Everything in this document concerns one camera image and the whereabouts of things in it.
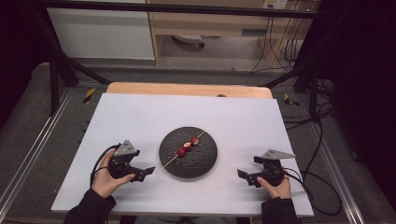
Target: white table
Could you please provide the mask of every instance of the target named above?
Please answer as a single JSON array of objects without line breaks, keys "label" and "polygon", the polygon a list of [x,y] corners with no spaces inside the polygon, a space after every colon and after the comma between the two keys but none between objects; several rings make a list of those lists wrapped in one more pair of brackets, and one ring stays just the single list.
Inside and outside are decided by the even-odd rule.
[{"label": "white table", "polygon": [[[181,179],[166,171],[148,175],[143,183],[120,187],[113,214],[154,216],[255,217],[270,197],[239,178],[236,170],[256,173],[253,162],[267,149],[293,153],[276,100],[206,96],[105,93],[92,117],[78,153],[52,206],[67,212],[89,187],[92,167],[108,147],[129,139],[140,155],[132,166],[162,165],[159,147],[174,129],[193,126],[207,131],[218,146],[218,159],[204,176]],[[297,172],[295,159],[282,160]],[[291,194],[299,217],[313,216],[307,195],[293,179]]]}]

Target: black pole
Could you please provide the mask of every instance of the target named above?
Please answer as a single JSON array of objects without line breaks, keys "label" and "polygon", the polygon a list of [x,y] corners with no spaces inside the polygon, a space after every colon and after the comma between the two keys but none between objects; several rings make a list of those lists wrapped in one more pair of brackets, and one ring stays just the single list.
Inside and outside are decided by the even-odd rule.
[{"label": "black pole", "polygon": [[335,16],[329,12],[317,11],[296,11],[277,10],[266,8],[248,7],[204,7],[185,5],[165,5],[165,4],[138,4],[138,3],[109,3],[109,2],[88,2],[88,1],[65,1],[65,0],[36,0],[38,7],[73,8],[90,10],[112,10],[112,11],[143,11],[143,12],[169,12],[169,13],[189,13],[189,14],[214,14],[214,15],[235,15],[250,17],[280,17],[280,18],[300,18],[318,19]]}]

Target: floor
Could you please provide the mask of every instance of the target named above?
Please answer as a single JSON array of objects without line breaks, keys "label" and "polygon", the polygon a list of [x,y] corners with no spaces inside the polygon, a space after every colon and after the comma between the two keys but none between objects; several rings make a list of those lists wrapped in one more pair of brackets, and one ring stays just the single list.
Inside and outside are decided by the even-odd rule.
[{"label": "floor", "polygon": [[[259,62],[261,51],[256,39],[205,37],[204,41],[205,47],[201,49],[198,46],[180,43],[168,36],[165,38],[163,59],[160,64],[129,64],[126,67],[135,68],[130,70],[129,68],[106,68],[101,63],[94,64],[92,70],[117,81],[257,86],[257,84],[264,84],[281,76],[289,69],[287,68],[289,62],[284,59],[283,55],[279,60],[286,69],[261,70],[251,73],[256,64],[254,71],[268,69],[265,60]],[[71,100],[64,109],[63,117],[67,119],[57,121],[56,128],[51,134],[52,137],[43,146],[41,154],[33,161],[32,168],[27,171],[30,173],[23,180],[19,194],[12,199],[13,204],[7,209],[4,223],[12,221],[12,223],[62,223],[64,215],[51,213],[50,206],[56,197],[56,189],[62,184],[65,172],[78,149],[78,141],[81,141],[84,130],[89,125],[87,121],[92,116],[100,92],[106,90],[106,86],[93,83],[83,75],[78,76],[81,80],[80,85],[72,90]],[[285,93],[290,96],[292,102],[302,103],[301,99],[304,96],[294,94],[292,90],[294,81],[295,79],[291,78],[272,89],[282,115],[288,118],[305,115],[302,106],[284,103]],[[87,89],[92,86],[96,87],[96,94],[92,97],[90,105],[84,105],[81,101]],[[49,118],[47,113],[50,111],[49,93],[48,68],[38,67],[26,93],[15,107],[6,126],[0,130],[1,152],[7,155],[2,156],[0,160],[0,165],[4,169],[0,181],[0,192],[7,191],[7,184],[17,172]],[[322,121],[322,125],[325,143],[335,155],[334,158],[365,223],[396,223],[395,212],[389,207],[365,165],[352,160],[351,151],[337,124],[336,117],[327,117]],[[312,127],[306,124],[288,131],[290,143],[302,170],[308,164],[318,143],[318,139],[313,135],[315,130]],[[316,157],[310,170],[332,182],[321,153]],[[306,181],[309,182],[308,186],[316,195],[314,201],[316,206],[326,211],[336,210],[336,198],[328,187],[313,177],[308,177]],[[345,211],[333,217],[315,211],[314,217],[303,218],[303,222],[349,223],[350,221]]]}]

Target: skewer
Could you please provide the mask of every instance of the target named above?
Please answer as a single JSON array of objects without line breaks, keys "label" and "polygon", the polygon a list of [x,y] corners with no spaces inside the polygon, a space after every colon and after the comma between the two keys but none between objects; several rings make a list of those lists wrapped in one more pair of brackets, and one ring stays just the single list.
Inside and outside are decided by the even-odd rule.
[{"label": "skewer", "polygon": [[163,166],[163,168],[161,168],[161,169],[158,171],[158,173],[159,173],[160,171],[162,171],[163,169],[165,169],[165,167],[166,167],[167,165],[169,165],[172,161],[174,161],[177,157],[178,157],[178,155],[176,154],[176,156],[175,156],[172,160],[170,160],[168,163],[166,163],[165,166]]},{"label": "skewer", "polygon": [[[204,133],[206,133],[206,131],[204,131],[203,133],[200,133],[200,134],[197,136],[197,138],[199,139]],[[167,165],[169,165],[172,161],[174,161],[178,156],[179,156],[179,155],[176,154],[176,156],[175,156],[174,158],[172,158],[172,160],[170,160],[168,163],[166,163],[165,166],[163,166],[163,168],[161,168],[161,169],[158,171],[158,173],[159,173],[160,171],[162,171],[163,169],[165,169],[165,167],[166,167]]]}]

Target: gray carpet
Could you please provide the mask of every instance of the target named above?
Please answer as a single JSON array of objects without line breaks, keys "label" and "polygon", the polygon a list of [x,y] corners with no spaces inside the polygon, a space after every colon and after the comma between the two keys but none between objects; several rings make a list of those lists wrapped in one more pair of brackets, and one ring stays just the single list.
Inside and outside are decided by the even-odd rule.
[{"label": "gray carpet", "polygon": [[[260,73],[249,75],[242,72],[213,72],[213,71],[180,71],[180,70],[152,70],[152,69],[93,69],[104,77],[117,81],[132,82],[161,82],[161,83],[194,83],[194,84],[222,84],[257,86],[279,76],[276,73]],[[89,104],[82,103],[91,83],[89,78],[80,76],[81,83],[75,88],[64,114],[53,130],[49,141],[43,148],[31,173],[25,181],[14,204],[7,213],[7,218],[29,217],[62,219],[64,215],[50,211],[56,197],[54,191],[62,185],[68,167],[78,150],[78,141],[84,136],[88,127],[87,121],[92,117],[94,109],[106,86],[97,87]],[[297,99],[291,88],[293,79],[288,80],[273,89],[273,95],[279,102],[283,116],[302,116],[304,111],[300,106],[285,105],[284,93],[290,94],[291,99]],[[0,164],[3,170],[0,179],[0,190],[4,192],[7,183],[17,171],[19,164],[33,144],[39,130],[45,123],[50,112],[50,92],[48,88],[48,70],[36,69],[34,78],[21,102],[14,109],[11,118],[0,132],[0,150],[2,157]],[[332,154],[343,171],[352,194],[367,223],[396,223],[394,211],[389,206],[378,186],[375,184],[366,166],[351,159],[349,147],[340,130],[337,119],[327,117],[323,120],[324,136],[332,149]],[[297,156],[301,170],[307,165],[317,141],[308,125],[289,131],[290,142]],[[310,169],[311,172],[322,176],[331,182],[323,161],[318,155]],[[306,179],[307,186],[312,190],[314,204],[325,210],[334,211],[337,202],[328,187],[315,178]],[[348,223],[343,211],[335,217],[328,217],[315,211],[314,217],[305,217],[306,223]]]}]

